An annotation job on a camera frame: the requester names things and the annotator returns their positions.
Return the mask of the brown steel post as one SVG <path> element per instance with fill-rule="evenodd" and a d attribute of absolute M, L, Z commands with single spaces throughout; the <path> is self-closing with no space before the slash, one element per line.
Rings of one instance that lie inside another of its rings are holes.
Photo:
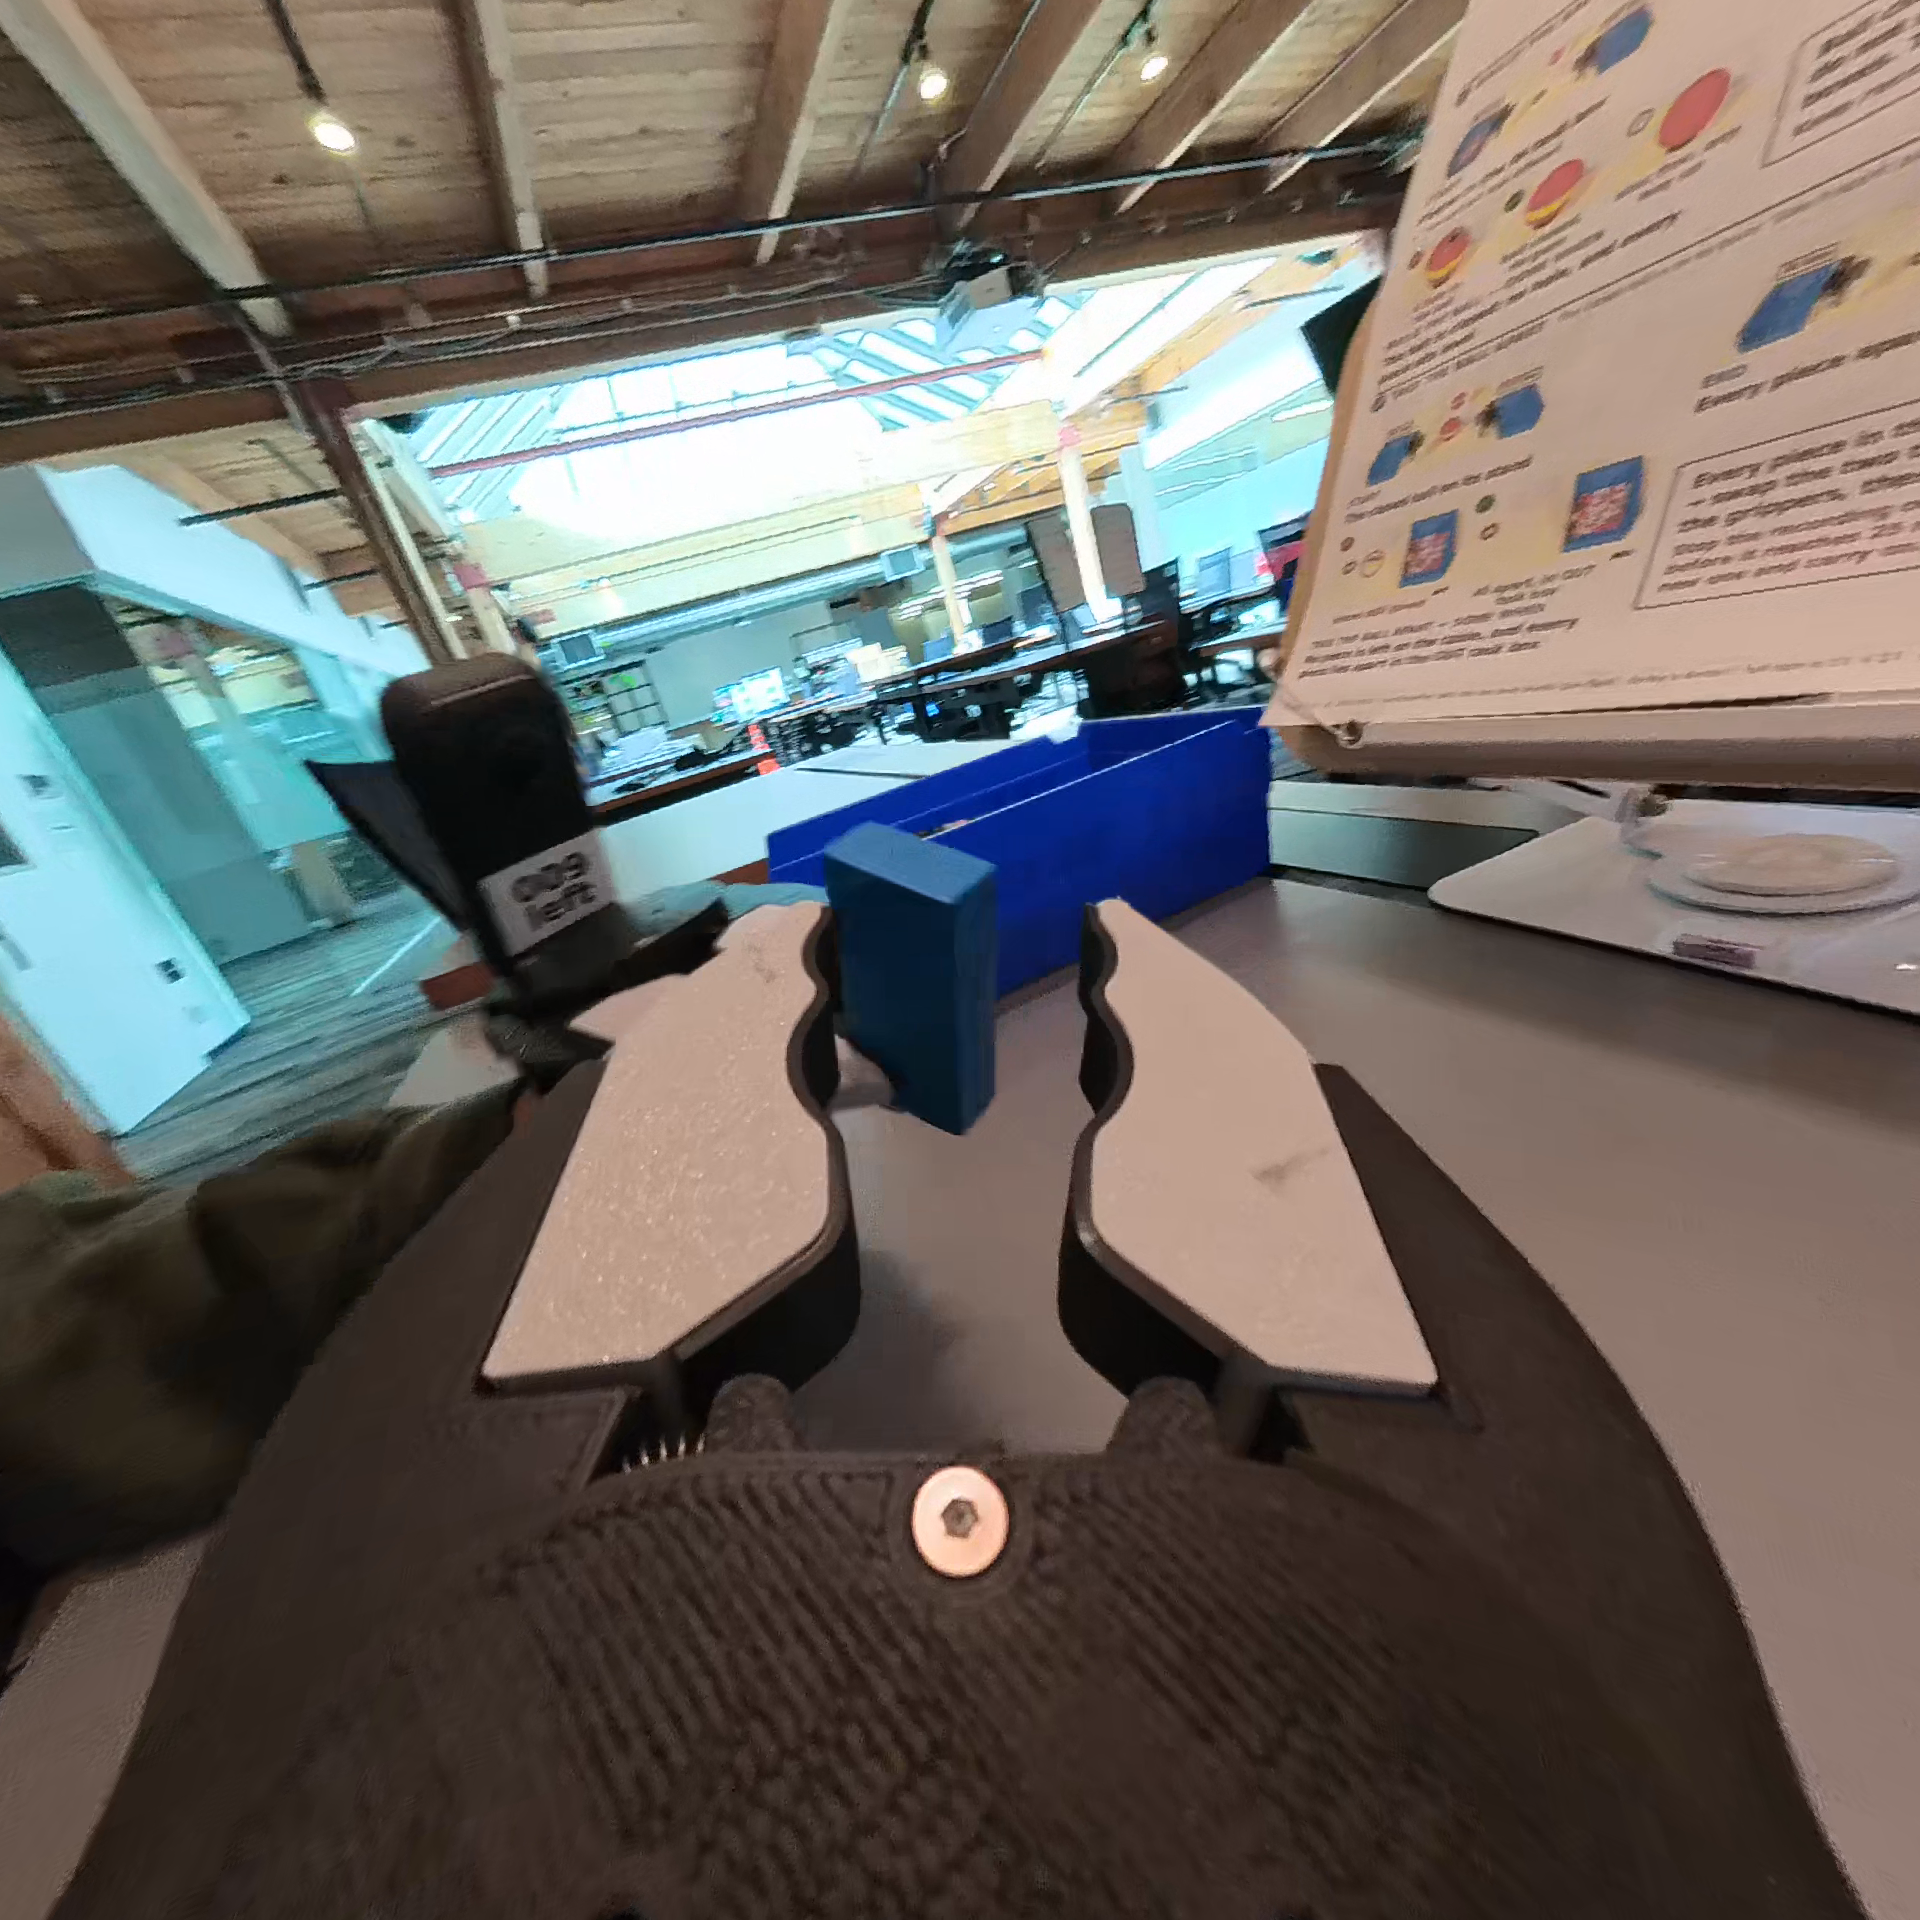
<path fill-rule="evenodd" d="M 386 498 L 384 480 L 371 465 L 366 434 L 350 421 L 350 393 L 342 378 L 298 378 L 288 387 L 293 420 L 320 448 L 325 465 L 333 470 L 333 483 L 342 488 L 371 559 L 378 577 L 392 588 L 396 607 L 419 638 L 427 664 L 454 664 L 466 662 L 466 646 L 459 638 L 459 621 L 447 615 L 438 588 L 427 576 L 427 559 L 419 556 L 419 544 Z"/>

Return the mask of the white document holder base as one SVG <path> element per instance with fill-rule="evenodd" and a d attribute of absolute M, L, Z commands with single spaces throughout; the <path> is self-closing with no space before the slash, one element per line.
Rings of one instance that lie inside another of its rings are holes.
<path fill-rule="evenodd" d="M 1920 1015 L 1916 804 L 1605 804 L 1427 890 L 1441 910 Z"/>

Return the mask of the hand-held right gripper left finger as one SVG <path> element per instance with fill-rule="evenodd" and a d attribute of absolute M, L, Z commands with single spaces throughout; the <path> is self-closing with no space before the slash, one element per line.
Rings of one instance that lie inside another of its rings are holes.
<path fill-rule="evenodd" d="M 480 1382 L 713 1399 L 801 1384 L 860 1321 L 835 1086 L 835 931 L 825 902 L 755 907 L 666 979 L 597 1060 Z"/>

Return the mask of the printed instruction sheet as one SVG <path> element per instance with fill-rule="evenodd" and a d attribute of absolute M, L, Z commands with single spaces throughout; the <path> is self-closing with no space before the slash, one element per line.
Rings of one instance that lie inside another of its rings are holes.
<path fill-rule="evenodd" d="M 1469 4 L 1276 725 L 1916 692 L 1920 7 Z"/>

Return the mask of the blue wooden block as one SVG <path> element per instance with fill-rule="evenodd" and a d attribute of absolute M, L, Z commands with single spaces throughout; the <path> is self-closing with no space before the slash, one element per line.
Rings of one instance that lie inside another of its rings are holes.
<path fill-rule="evenodd" d="M 924 1125 L 965 1133 L 995 1091 L 995 869 L 887 826 L 825 848 L 839 1030 Z"/>

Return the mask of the wooden pillar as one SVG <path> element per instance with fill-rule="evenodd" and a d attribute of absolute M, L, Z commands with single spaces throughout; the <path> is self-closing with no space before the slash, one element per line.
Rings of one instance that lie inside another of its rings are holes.
<path fill-rule="evenodd" d="M 128 1188 L 128 1170 L 111 1142 L 69 1103 L 51 1070 L 0 1017 L 0 1188 L 83 1174 L 98 1188 Z"/>

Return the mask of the wood edged grey table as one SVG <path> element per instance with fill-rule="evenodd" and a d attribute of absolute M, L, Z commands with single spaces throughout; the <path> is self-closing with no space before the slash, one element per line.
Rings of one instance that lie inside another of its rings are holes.
<path fill-rule="evenodd" d="M 870 741 L 797 770 L 734 779 L 603 828 L 626 902 L 679 883 L 820 883 L 825 848 L 860 826 L 952 828 L 1025 800 L 1042 777 L 1077 777 L 1077 730 L 1019 741 Z"/>

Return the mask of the black office chair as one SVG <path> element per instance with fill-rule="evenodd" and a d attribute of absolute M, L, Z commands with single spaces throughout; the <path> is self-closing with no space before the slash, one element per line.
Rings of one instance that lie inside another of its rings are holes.
<path fill-rule="evenodd" d="M 433 835 L 416 792 L 392 761 L 308 761 L 308 777 L 342 811 L 342 821 L 459 931 L 466 935 L 466 902 L 438 842 Z"/>

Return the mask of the row of office desks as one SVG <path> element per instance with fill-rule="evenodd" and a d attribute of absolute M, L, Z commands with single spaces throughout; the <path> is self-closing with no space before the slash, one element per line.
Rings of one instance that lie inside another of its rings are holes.
<path fill-rule="evenodd" d="M 971 654 L 928 662 L 887 682 L 787 698 L 755 716 L 717 716 L 694 730 L 652 730 L 603 745 L 592 779 L 614 792 L 705 779 L 717 765 L 789 770 L 860 741 L 1000 741 L 1022 711 L 1069 711 L 1077 722 L 1161 716 L 1205 702 L 1221 654 L 1256 654 L 1276 621 L 1252 638 L 1242 615 L 1284 602 L 1284 593 L 1256 588 L 1151 598 L 1119 621 L 1000 638 Z"/>

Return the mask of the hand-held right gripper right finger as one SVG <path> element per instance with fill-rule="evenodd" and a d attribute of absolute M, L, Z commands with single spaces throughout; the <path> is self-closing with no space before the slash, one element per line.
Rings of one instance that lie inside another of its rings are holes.
<path fill-rule="evenodd" d="M 1123 1394 L 1427 1399 L 1437 1358 L 1309 1043 L 1119 899 L 1084 910 L 1077 1006 L 1055 1276 L 1077 1358 Z"/>

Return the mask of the blue plastic bin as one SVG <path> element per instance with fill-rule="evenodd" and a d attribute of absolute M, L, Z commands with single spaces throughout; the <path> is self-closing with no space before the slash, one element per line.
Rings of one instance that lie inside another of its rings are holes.
<path fill-rule="evenodd" d="M 995 991 L 1076 968 L 1086 902 L 1168 919 L 1268 870 L 1273 749 L 1259 708 L 1084 722 L 856 800 L 767 835 L 778 883 L 825 883 L 825 848 L 887 826 L 995 869 Z"/>

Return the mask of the instruction sheet on clipboard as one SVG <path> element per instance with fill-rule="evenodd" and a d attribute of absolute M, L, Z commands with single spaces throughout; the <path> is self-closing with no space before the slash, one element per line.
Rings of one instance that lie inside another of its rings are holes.
<path fill-rule="evenodd" d="M 1284 749 L 1358 779 L 1641 779 L 1916 792 L 1920 693 L 1336 722 L 1273 711 Z"/>

